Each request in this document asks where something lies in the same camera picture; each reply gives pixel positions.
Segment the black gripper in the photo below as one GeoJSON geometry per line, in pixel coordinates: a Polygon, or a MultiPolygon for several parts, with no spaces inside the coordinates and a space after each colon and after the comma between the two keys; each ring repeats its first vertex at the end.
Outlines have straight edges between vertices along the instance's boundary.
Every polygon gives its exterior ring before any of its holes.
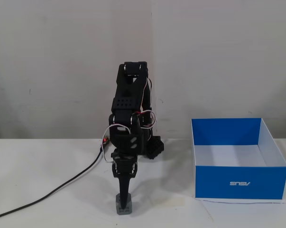
{"type": "Polygon", "coordinates": [[[137,155],[123,154],[113,152],[112,173],[115,178],[119,178],[120,193],[119,207],[125,209],[131,203],[131,194],[129,193],[129,183],[131,178],[135,178],[138,171],[137,155]]]}

